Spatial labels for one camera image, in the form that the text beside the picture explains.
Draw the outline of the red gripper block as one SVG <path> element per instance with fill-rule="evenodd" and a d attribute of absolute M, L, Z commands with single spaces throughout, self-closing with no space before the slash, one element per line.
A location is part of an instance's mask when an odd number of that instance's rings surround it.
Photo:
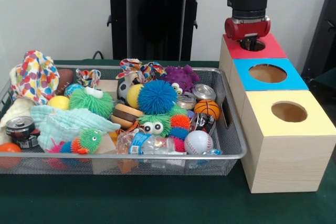
<path fill-rule="evenodd" d="M 249 50 L 249 38 L 251 37 L 251 50 L 258 50 L 258 38 L 265 37 L 270 31 L 270 18 L 261 19 L 235 19 L 228 18 L 225 21 L 225 33 L 232 40 L 240 40 L 240 46 Z"/>

